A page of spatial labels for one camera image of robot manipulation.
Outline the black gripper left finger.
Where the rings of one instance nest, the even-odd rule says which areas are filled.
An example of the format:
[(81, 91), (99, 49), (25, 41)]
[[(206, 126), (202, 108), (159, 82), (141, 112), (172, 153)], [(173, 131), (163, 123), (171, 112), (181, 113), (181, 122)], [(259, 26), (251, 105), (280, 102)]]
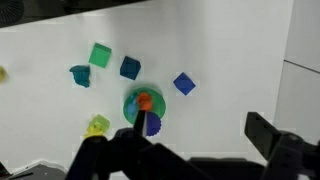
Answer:
[(129, 180), (213, 180), (162, 144), (146, 139), (147, 112), (139, 111), (132, 128), (85, 139), (65, 180), (109, 180), (123, 172)]

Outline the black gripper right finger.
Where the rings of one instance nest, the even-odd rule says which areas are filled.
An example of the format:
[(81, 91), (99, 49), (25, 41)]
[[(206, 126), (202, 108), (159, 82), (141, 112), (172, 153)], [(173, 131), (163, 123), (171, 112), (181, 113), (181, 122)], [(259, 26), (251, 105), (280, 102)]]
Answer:
[(267, 161), (260, 180), (320, 180), (319, 145), (277, 130), (257, 112), (247, 113), (244, 133)]

